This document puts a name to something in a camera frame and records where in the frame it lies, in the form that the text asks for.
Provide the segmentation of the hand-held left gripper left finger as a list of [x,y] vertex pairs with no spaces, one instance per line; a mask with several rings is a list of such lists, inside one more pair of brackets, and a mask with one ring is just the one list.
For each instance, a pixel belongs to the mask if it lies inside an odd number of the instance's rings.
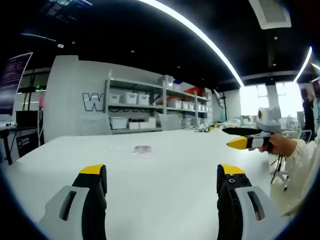
[[106,166],[83,168],[46,203],[39,229],[50,240],[105,240],[106,195]]

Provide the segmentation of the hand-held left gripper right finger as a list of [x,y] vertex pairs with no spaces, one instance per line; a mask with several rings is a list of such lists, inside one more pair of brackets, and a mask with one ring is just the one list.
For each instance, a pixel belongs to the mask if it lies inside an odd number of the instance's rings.
[[290,222],[237,166],[217,166],[216,192],[219,240],[275,240]]

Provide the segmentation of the person's right hand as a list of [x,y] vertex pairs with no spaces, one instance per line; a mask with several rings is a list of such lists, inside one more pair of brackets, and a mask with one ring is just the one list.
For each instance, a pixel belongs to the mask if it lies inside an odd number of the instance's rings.
[[275,133],[269,136],[269,143],[272,146],[263,145],[258,148],[262,152],[269,152],[273,154],[280,154],[284,157],[290,157],[297,146],[297,141],[279,133]]

